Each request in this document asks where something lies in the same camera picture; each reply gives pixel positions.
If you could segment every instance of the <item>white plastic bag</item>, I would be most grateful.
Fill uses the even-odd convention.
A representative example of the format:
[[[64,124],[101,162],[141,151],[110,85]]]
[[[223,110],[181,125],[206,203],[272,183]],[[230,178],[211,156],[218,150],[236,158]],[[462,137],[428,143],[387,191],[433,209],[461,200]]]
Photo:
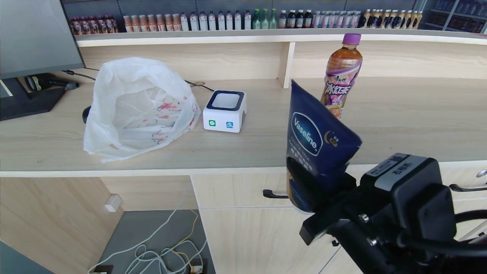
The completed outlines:
[[[84,150],[125,160],[167,146],[194,128],[200,108],[190,86],[157,60],[104,63],[96,77]]]

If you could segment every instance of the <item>monitor stand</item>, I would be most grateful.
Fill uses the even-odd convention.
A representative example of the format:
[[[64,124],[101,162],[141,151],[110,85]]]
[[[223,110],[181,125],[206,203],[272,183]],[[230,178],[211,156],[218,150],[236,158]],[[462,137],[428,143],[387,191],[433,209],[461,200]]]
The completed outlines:
[[[0,121],[49,112],[66,92],[59,87],[28,93],[18,78],[2,81],[12,96],[0,98]]]

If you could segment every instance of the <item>black handle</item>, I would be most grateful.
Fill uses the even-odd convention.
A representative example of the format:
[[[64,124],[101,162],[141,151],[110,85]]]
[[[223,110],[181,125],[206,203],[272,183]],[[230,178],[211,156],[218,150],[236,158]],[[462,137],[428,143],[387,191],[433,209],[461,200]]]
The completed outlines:
[[[481,187],[481,188],[463,188],[463,187],[460,187],[457,184],[451,184],[449,187],[450,187],[451,190],[456,191],[456,192],[468,192],[468,191],[482,191],[482,190],[487,190],[487,187]]]
[[[288,199],[289,198],[287,195],[275,195],[274,193],[272,193],[272,190],[270,190],[270,189],[262,190],[262,195],[264,195],[264,197],[270,198],[270,199]]]

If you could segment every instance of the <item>bottle cap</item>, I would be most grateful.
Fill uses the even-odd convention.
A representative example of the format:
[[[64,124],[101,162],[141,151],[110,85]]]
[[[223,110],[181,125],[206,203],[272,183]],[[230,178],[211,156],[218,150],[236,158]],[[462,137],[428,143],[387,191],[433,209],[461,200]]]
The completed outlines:
[[[342,44],[344,45],[358,45],[360,44],[360,38],[362,35],[360,33],[346,33],[343,36]]]

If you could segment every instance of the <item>gray floor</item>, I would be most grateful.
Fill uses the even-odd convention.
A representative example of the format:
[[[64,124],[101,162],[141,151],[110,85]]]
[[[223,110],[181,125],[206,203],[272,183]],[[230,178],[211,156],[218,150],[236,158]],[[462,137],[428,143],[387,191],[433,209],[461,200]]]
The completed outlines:
[[[125,212],[120,219],[105,251],[103,252],[100,261],[104,260],[111,254],[130,248],[142,240],[149,237],[160,225],[162,225],[172,211],[131,211]],[[190,210],[177,210],[172,216],[169,223],[160,229],[149,241],[145,244],[148,250],[152,250],[160,254],[166,247],[172,247],[180,240],[185,238],[191,232],[191,227],[195,214]],[[198,218],[194,227],[193,235],[189,238],[194,242],[196,247],[200,249],[205,242],[205,232],[201,219]],[[182,244],[176,251],[184,252],[188,257],[196,254],[196,251],[190,244]],[[113,265],[112,274],[124,274],[130,263],[135,259],[135,249],[127,251],[123,254],[113,256],[104,265]],[[201,252],[202,257],[208,259],[208,274],[215,274],[213,262],[211,261],[208,245]],[[183,263],[179,258],[173,254],[168,254],[163,257],[168,268],[175,271],[182,267]],[[139,273],[148,263],[141,262],[132,273]],[[158,263],[152,263],[144,274],[159,274]]]

